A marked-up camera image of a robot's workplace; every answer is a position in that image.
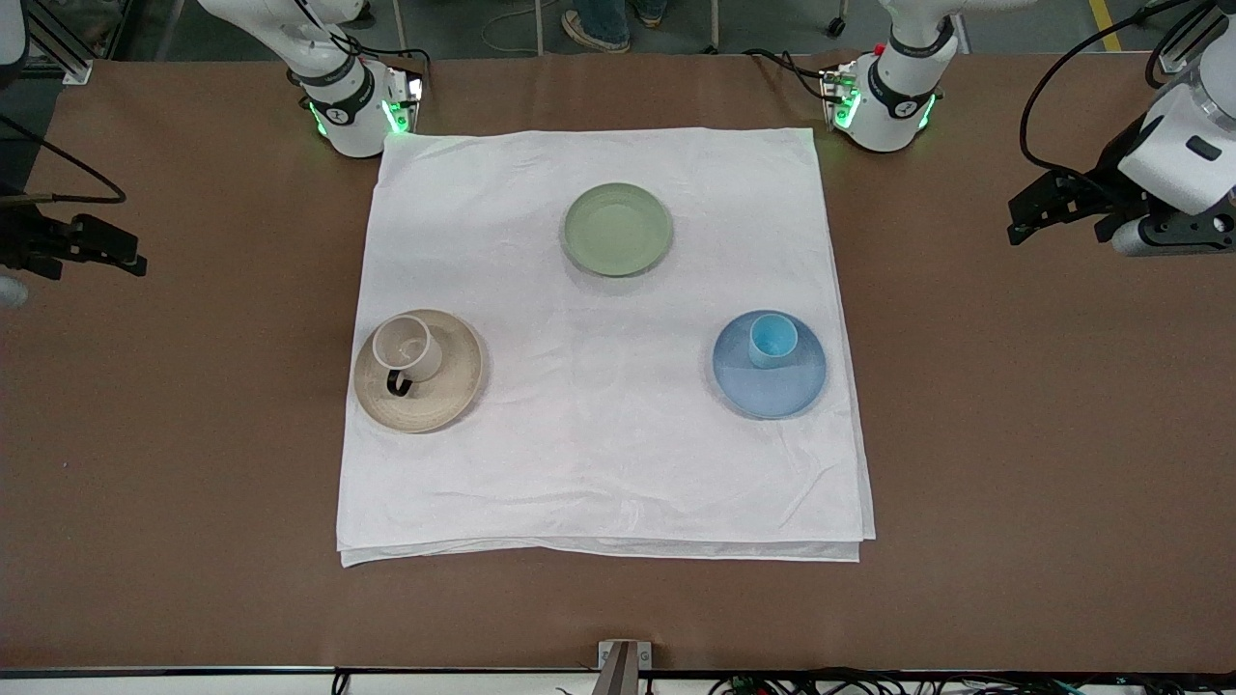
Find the blue paper cup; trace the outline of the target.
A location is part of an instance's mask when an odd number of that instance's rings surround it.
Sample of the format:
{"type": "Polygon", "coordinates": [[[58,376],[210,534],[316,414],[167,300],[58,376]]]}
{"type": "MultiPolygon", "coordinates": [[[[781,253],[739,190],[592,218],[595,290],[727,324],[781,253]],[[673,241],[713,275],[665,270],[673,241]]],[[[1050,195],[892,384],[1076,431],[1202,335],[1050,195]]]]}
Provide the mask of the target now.
{"type": "Polygon", "coordinates": [[[781,369],[798,350],[798,326],[777,312],[759,314],[747,330],[747,359],[754,369],[781,369]]]}

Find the white mug with black handle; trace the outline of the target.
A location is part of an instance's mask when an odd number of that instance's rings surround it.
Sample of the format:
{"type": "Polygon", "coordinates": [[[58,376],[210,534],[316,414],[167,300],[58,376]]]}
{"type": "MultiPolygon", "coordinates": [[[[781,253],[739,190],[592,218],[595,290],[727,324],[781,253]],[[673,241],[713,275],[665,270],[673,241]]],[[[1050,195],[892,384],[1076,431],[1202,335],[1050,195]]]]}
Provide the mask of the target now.
{"type": "Polygon", "coordinates": [[[384,390],[394,397],[404,397],[414,385],[433,378],[444,359],[438,338],[414,314],[398,314],[377,326],[371,352],[384,369],[384,390]]]}

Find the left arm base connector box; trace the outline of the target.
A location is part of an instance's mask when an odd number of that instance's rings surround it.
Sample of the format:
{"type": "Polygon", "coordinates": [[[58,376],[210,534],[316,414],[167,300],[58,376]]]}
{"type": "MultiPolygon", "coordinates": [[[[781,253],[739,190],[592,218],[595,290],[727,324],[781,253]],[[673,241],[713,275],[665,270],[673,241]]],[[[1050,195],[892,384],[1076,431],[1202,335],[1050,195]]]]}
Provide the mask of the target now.
{"type": "Polygon", "coordinates": [[[848,131],[861,92],[857,87],[857,59],[819,70],[819,87],[827,126],[834,131],[848,131]]]}

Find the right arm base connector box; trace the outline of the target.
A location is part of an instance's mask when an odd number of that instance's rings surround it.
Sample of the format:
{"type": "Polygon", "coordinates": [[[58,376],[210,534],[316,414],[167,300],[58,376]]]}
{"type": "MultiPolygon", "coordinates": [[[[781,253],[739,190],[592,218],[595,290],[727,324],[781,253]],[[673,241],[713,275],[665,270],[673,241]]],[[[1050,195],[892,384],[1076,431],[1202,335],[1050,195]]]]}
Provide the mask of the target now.
{"type": "Polygon", "coordinates": [[[384,68],[384,116],[393,134],[415,129],[424,92],[424,75],[418,70],[384,68]]]}

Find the blue round plate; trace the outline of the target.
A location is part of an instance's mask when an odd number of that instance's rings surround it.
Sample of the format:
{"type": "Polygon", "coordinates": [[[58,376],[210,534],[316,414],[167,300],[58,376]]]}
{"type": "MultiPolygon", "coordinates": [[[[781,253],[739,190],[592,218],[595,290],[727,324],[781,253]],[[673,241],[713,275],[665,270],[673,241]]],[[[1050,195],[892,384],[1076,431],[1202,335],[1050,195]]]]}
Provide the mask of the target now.
{"type": "Polygon", "coordinates": [[[747,359],[747,330],[759,314],[777,310],[750,310],[733,318],[716,335],[711,369],[716,387],[734,409],[759,419],[784,419],[798,416],[812,404],[829,383],[829,357],[816,333],[791,314],[798,326],[798,350],[781,369],[754,369],[747,359]]]}

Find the beige gray round plate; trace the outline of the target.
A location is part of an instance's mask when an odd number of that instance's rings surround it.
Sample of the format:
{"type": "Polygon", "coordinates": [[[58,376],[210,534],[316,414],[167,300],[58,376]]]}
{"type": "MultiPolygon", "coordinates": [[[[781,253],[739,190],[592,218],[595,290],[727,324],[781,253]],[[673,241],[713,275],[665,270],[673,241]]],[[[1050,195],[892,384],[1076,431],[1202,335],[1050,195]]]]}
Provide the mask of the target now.
{"type": "Polygon", "coordinates": [[[404,397],[389,394],[387,370],[371,352],[375,328],[353,361],[352,391],[358,408],[389,430],[441,430],[464,416],[481,391],[487,366],[483,343],[473,328],[455,314],[433,309],[403,314],[414,314],[428,323],[442,348],[441,369],[429,381],[414,385],[404,397]]]}

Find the green round plate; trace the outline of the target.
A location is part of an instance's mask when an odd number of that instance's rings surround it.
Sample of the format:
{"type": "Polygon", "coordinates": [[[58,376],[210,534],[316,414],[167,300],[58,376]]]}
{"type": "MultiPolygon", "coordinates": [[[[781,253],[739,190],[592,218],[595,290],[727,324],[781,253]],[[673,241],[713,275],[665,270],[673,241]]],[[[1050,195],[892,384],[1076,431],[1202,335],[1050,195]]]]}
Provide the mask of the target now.
{"type": "Polygon", "coordinates": [[[592,185],[569,205],[561,242],[578,268],[603,277],[641,275],[674,241],[674,219],[653,193],[632,183],[592,185]]]}

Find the white folded cloth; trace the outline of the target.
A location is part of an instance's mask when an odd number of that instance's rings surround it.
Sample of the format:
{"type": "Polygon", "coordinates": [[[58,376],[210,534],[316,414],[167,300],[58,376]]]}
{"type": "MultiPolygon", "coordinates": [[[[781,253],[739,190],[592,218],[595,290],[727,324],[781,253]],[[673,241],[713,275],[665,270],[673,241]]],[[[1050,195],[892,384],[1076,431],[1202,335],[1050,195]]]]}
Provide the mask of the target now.
{"type": "Polygon", "coordinates": [[[878,537],[819,155],[808,129],[392,134],[353,312],[336,544],[345,566],[544,548],[604,556],[857,561],[878,537]],[[641,275],[564,252],[592,185],[674,219],[641,275]],[[436,432],[352,391],[358,348],[410,310],[478,334],[486,377],[436,432]],[[829,357],[806,412],[759,419],[714,383],[716,335],[798,318],[829,357]]]}

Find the aluminium frame post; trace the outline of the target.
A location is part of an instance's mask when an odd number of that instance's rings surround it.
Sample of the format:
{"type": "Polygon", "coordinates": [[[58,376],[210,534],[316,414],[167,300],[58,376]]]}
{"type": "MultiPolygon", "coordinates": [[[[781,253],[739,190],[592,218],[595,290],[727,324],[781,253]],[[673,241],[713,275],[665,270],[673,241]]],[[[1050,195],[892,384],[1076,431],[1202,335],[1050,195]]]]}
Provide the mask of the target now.
{"type": "Polygon", "coordinates": [[[1153,49],[1151,73],[1175,75],[1185,70],[1206,45],[1217,40],[1226,25],[1227,19],[1217,9],[1217,0],[1189,0],[1187,10],[1170,22],[1153,49]]]}
{"type": "Polygon", "coordinates": [[[35,70],[35,75],[58,73],[66,85],[85,85],[96,52],[44,0],[21,1],[27,28],[27,70],[35,70]]]}

